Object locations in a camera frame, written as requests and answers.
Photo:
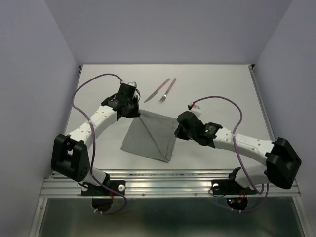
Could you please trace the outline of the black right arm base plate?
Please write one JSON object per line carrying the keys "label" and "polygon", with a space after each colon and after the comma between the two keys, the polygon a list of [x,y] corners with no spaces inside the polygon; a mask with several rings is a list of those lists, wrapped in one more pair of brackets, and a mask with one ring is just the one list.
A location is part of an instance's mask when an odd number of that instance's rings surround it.
{"label": "black right arm base plate", "polygon": [[211,187],[208,191],[212,196],[222,198],[231,195],[254,195],[256,192],[249,187],[243,188],[236,181],[228,179],[215,179],[211,181]]}

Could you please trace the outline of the grey cloth napkin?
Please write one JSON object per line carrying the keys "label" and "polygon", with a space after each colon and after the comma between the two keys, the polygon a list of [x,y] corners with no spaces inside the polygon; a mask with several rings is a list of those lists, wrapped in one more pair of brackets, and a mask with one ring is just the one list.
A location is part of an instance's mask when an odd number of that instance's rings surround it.
{"label": "grey cloth napkin", "polygon": [[140,111],[134,118],[122,142],[121,150],[146,158],[169,163],[175,146],[175,118]]}

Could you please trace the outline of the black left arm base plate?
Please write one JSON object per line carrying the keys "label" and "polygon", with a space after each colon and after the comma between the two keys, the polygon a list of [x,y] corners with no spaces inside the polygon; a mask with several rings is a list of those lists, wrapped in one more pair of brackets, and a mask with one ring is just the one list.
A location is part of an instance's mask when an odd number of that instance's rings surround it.
{"label": "black left arm base plate", "polygon": [[126,182],[124,180],[111,180],[110,189],[114,190],[109,191],[102,186],[95,186],[93,184],[83,182],[79,183],[81,186],[81,195],[83,197],[115,197],[115,196],[124,196]]}

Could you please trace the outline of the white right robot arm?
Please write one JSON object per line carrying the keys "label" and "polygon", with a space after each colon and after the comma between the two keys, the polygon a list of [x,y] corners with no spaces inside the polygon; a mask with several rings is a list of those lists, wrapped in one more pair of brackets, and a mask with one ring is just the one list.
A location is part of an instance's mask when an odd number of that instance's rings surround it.
{"label": "white right robot arm", "polygon": [[198,117],[185,111],[177,118],[179,123],[175,136],[182,140],[193,140],[202,146],[235,152],[257,162],[241,172],[238,167],[229,175],[224,185],[231,192],[238,193],[251,185],[272,183],[290,189],[302,164],[288,140],[278,138],[276,141],[260,140],[241,134],[234,135],[225,127],[216,123],[202,123]]}

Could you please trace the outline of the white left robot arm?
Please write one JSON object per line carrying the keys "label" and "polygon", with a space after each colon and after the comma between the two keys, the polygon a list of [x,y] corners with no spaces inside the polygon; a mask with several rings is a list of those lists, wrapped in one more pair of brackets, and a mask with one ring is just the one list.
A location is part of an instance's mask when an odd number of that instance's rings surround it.
{"label": "white left robot arm", "polygon": [[140,116],[136,82],[122,83],[118,93],[106,98],[85,123],[67,135],[59,134],[53,143],[51,169],[76,182],[92,184],[100,195],[110,188],[110,176],[93,167],[88,150],[96,139],[120,118]]}

